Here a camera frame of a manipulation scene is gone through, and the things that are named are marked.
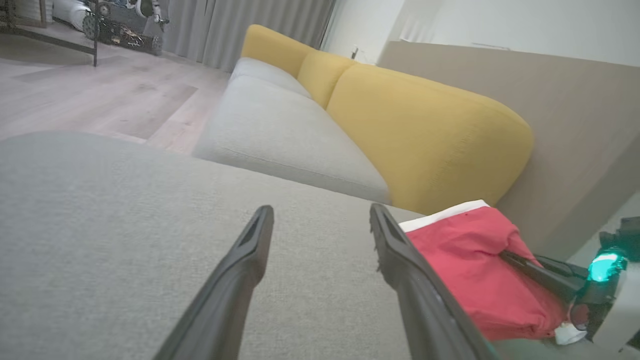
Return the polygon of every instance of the white object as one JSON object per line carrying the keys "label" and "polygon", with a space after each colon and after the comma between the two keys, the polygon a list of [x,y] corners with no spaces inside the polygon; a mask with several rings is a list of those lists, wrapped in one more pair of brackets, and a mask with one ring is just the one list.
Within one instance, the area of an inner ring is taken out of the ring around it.
{"label": "white object", "polygon": [[558,345],[569,345],[582,340],[587,336],[586,331],[580,331],[570,322],[563,322],[556,329],[556,343]]}
{"label": "white object", "polygon": [[428,217],[417,218],[415,220],[409,220],[405,222],[401,222],[400,229],[402,231],[408,233],[410,231],[414,231],[420,229],[421,227],[425,227],[427,225],[431,225],[434,222],[440,221],[445,218],[450,218],[455,215],[459,215],[462,213],[466,213],[471,210],[488,207],[487,203],[484,200],[473,200],[463,202],[462,204],[451,206],[448,209],[444,209],[439,213],[431,214]]}
{"label": "white object", "polygon": [[87,6],[78,0],[55,0],[53,16],[71,23],[79,31],[82,31],[82,21],[86,16]]}
{"label": "white object", "polygon": [[136,2],[136,13],[138,13],[138,16],[140,17],[146,17],[145,14],[142,13],[142,9],[140,8],[142,6],[142,0],[138,0]]}
{"label": "white object", "polygon": [[620,351],[640,328],[640,263],[627,264],[626,277],[618,289],[611,310],[593,336],[594,344],[612,352]]}

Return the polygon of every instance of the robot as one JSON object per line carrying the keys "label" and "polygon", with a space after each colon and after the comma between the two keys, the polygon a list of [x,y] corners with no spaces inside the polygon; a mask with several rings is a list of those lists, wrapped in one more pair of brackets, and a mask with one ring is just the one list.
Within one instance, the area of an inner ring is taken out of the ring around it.
{"label": "robot", "polygon": [[[92,0],[85,0],[85,4],[91,9],[83,20],[84,35],[93,40],[97,38],[101,42],[126,47],[128,49],[143,51],[156,56],[162,55],[162,37],[142,35],[146,19],[152,17],[164,32],[164,26],[169,23],[163,18],[159,0],[110,0],[98,2],[97,8]],[[137,17],[145,19],[144,22],[135,20]],[[98,22],[98,32],[95,30],[95,22]]]}
{"label": "robot", "polygon": [[540,268],[508,251],[500,257],[562,300],[588,341],[613,353],[640,349],[640,217],[600,233],[600,246],[589,268],[536,256]]}

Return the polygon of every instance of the red cloth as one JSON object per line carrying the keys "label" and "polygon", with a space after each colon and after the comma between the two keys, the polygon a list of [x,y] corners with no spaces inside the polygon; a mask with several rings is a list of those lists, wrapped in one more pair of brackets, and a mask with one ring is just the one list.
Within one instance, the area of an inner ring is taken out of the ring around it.
{"label": "red cloth", "polygon": [[497,209],[471,209],[407,237],[488,340],[546,338],[565,319],[553,294],[497,256],[509,250],[540,265]]}

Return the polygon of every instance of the gray sofa seat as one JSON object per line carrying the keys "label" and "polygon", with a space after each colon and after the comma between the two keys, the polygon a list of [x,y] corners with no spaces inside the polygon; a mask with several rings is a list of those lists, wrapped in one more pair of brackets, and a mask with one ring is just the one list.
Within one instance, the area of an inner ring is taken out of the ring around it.
{"label": "gray sofa seat", "polygon": [[279,67],[275,67],[260,60],[252,58],[241,58],[238,60],[236,67],[231,74],[231,78],[229,78],[229,83],[233,82],[233,80],[240,76],[251,76],[253,78],[262,79],[283,89],[293,91],[311,99],[311,95],[307,89],[305,89],[305,87],[302,86],[296,78]]}
{"label": "gray sofa seat", "polygon": [[229,83],[193,156],[390,203],[380,173],[320,105],[253,76]]}
{"label": "gray sofa seat", "polygon": [[410,358],[369,201],[79,133],[0,142],[0,199],[0,359],[151,360],[265,204],[239,359]]}

